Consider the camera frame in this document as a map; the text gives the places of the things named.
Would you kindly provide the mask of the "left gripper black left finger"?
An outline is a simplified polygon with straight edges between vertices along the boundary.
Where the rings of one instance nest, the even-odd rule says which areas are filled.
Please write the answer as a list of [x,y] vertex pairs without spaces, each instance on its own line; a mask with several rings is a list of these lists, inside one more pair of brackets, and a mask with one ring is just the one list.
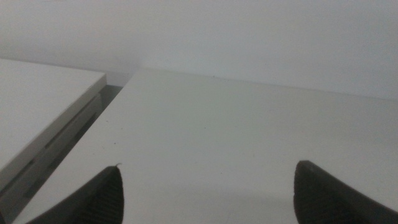
[[30,224],[121,224],[124,190],[121,172],[108,166]]

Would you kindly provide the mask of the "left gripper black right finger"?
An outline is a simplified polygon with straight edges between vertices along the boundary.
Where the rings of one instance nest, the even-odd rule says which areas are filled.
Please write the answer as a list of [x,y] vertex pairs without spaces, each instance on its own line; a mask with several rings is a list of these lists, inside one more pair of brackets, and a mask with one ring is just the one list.
[[299,223],[397,224],[397,212],[365,196],[311,161],[299,161],[294,176],[294,212]]

